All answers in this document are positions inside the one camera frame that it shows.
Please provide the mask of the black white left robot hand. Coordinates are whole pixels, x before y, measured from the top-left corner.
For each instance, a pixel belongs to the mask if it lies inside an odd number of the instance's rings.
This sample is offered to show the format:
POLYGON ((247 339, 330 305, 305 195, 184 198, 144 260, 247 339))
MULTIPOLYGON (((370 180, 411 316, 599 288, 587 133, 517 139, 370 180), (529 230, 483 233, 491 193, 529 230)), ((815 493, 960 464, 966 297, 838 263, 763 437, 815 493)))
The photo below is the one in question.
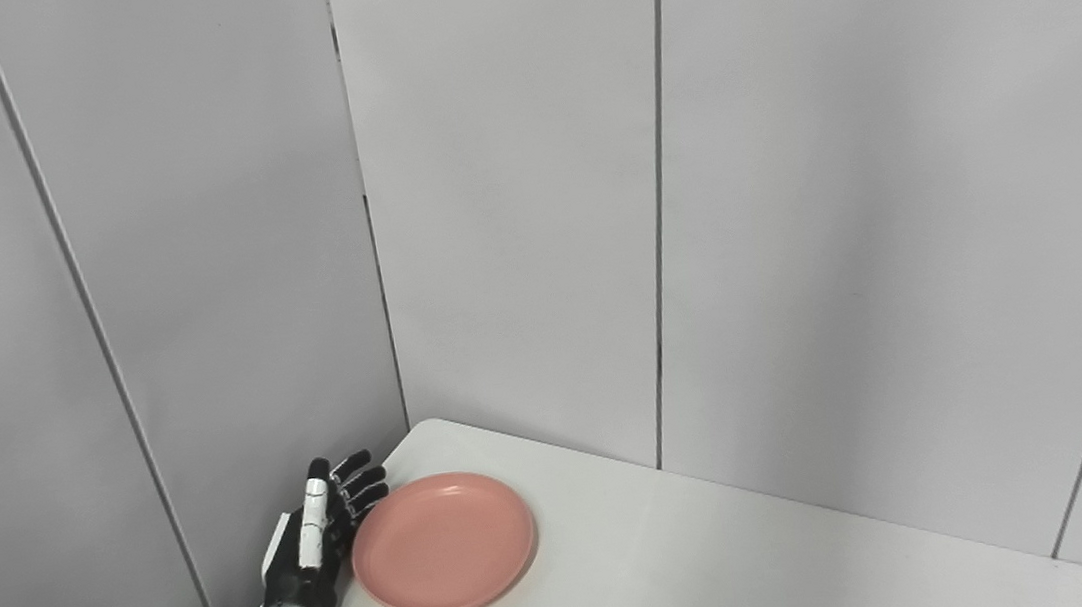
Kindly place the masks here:
POLYGON ((263 607, 337 607, 339 575, 366 516, 390 492, 369 450, 332 464, 312 460, 301 506, 276 528, 265 566, 263 607))

